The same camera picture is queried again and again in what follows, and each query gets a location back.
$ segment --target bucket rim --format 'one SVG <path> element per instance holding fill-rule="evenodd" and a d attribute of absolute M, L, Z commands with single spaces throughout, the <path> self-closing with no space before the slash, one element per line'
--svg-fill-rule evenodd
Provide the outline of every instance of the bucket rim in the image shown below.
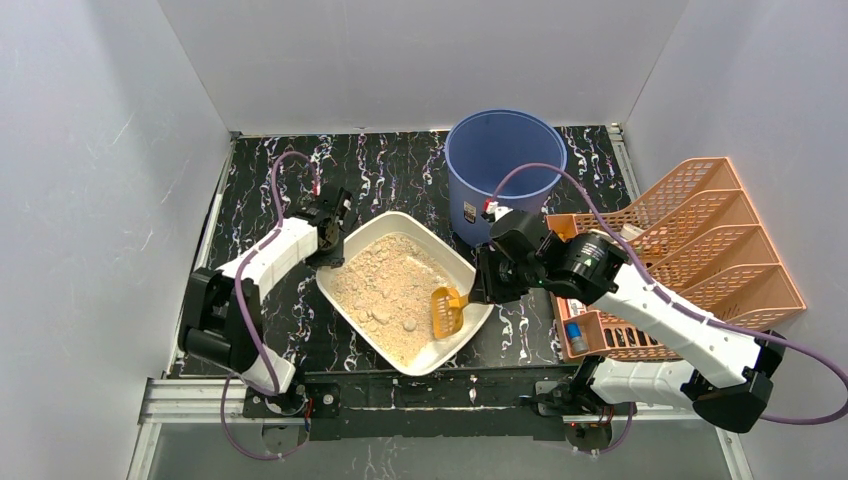
<path fill-rule="evenodd" d="M 450 172 L 460 182 L 462 182 L 463 185 L 465 185 L 466 187 L 470 188 L 471 190 L 473 190 L 473 191 L 475 191 L 475 192 L 477 192 L 480 195 L 483 195 L 485 197 L 491 197 L 492 193 L 494 193 L 494 192 L 485 192 L 485 191 L 475 187 L 474 185 L 471 185 L 470 183 L 468 183 L 468 181 L 466 181 L 464 178 L 462 178 L 462 175 L 457 173 L 457 171 L 453 168 L 453 165 L 450 162 L 450 153 L 448 151 L 448 147 L 450 145 L 450 141 L 451 141 L 451 138 L 454 135 L 454 132 L 456 132 L 464 124 L 466 124 L 466 123 L 468 123 L 472 120 L 475 120 L 478 117 L 481 117 L 483 115 L 490 115 L 490 114 L 493 114 L 493 113 L 494 114 L 515 115 L 515 116 L 518 116 L 518 117 L 522 117 L 526 120 L 530 120 L 532 122 L 535 122 L 536 124 L 540 125 L 545 130 L 547 130 L 548 133 L 551 134 L 556 139 L 556 143 L 557 143 L 557 145 L 559 146 L 559 149 L 560 149 L 561 162 L 560 162 L 559 168 L 561 168 L 562 170 L 565 170 L 565 166 L 566 166 L 566 163 L 568 161 L 568 154 L 566 153 L 566 150 L 565 150 L 565 142 L 563 141 L 562 136 L 559 134 L 559 132 L 556 131 L 556 129 L 554 129 L 552 126 L 550 126 L 548 124 L 548 122 L 545 122 L 544 120 L 542 120 L 542 119 L 540 119 L 540 118 L 538 118 L 534 115 L 531 115 L 527 112 L 522 112 L 521 110 L 513 110 L 513 109 L 509 109 L 509 108 L 495 108 L 495 109 L 489 109 L 489 110 L 482 110 L 482 111 L 479 111 L 477 113 L 473 113 L 473 114 L 463 118 L 456 125 L 451 127 L 450 131 L 448 132 L 447 138 L 445 138 L 445 163 L 448 165 L 448 169 L 450 169 Z M 553 189 L 554 186 L 560 180 L 561 180 L 560 175 L 557 175 L 551 181 L 551 183 L 549 183 L 548 185 L 545 185 L 544 187 L 540 188 L 539 190 L 536 190 L 535 192 L 527 193 L 527 194 L 524 194 L 524 195 L 499 195 L 498 198 L 503 199 L 503 200 L 523 200 L 525 198 L 535 197 L 536 195 L 539 195 L 541 193 L 544 193 L 545 191 L 550 191 L 551 189 Z"/>

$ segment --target yellow scoop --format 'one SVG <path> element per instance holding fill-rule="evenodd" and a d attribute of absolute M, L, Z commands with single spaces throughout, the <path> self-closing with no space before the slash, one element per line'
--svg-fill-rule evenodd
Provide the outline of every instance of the yellow scoop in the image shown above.
<path fill-rule="evenodd" d="M 433 335 L 437 339 L 462 329 L 462 309 L 468 306 L 468 295 L 459 296 L 453 287 L 439 287 L 430 296 L 433 311 Z"/>

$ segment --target white wall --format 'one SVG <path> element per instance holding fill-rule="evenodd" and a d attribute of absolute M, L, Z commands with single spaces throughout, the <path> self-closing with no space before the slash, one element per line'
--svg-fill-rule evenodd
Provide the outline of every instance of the white wall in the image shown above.
<path fill-rule="evenodd" d="M 684 0 L 160 0 L 230 130 L 623 121 Z"/>
<path fill-rule="evenodd" d="M 694 0 L 625 127 L 647 188 L 678 162 L 728 155 L 809 310 L 784 329 L 848 368 L 848 6 Z M 845 389 L 790 353 L 769 412 L 830 413 Z M 743 437 L 757 478 L 848 478 L 848 420 L 759 423 Z"/>
<path fill-rule="evenodd" d="M 0 478 L 124 478 L 227 151 L 155 0 L 4 2 Z"/>

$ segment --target robotic arm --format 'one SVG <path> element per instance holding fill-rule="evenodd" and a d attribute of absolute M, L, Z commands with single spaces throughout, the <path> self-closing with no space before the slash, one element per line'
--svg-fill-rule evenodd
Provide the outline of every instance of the robotic arm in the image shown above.
<path fill-rule="evenodd" d="M 262 340 L 261 304 L 268 292 L 295 265 L 339 267 L 344 263 L 341 232 L 355 220 L 351 194 L 325 186 L 317 198 L 308 196 L 294 213 L 256 246 L 216 270 L 198 268 L 186 288 L 178 345 L 184 352 L 214 363 L 272 393 L 288 390 L 295 367 Z M 276 374 L 279 390 L 264 364 L 239 307 L 235 283 L 242 268 L 243 299 L 261 347 Z"/>
<path fill-rule="evenodd" d="M 530 288 L 544 288 L 632 323 L 684 358 L 669 362 L 619 362 L 584 358 L 563 385 L 565 398 L 595 407 L 623 402 L 694 410 L 725 430 L 749 431 L 765 410 L 771 375 L 784 347 L 697 322 L 652 291 L 710 314 L 659 284 L 649 285 L 624 251 L 595 233 L 563 241 L 541 215 L 490 205 L 491 242 L 477 247 L 477 272 L 469 300 L 504 303 Z"/>

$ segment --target blue trash can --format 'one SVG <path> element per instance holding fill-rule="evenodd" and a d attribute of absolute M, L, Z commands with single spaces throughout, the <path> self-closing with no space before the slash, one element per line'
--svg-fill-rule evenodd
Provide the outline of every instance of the blue trash can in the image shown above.
<path fill-rule="evenodd" d="M 515 110 L 486 110 L 457 123 L 445 141 L 450 175 L 451 226 L 465 243 L 489 241 L 483 202 L 515 167 L 547 163 L 565 170 L 568 155 L 560 134 L 538 118 Z M 512 177 L 499 202 L 528 212 L 541 210 L 559 181 L 555 172 L 529 169 Z"/>

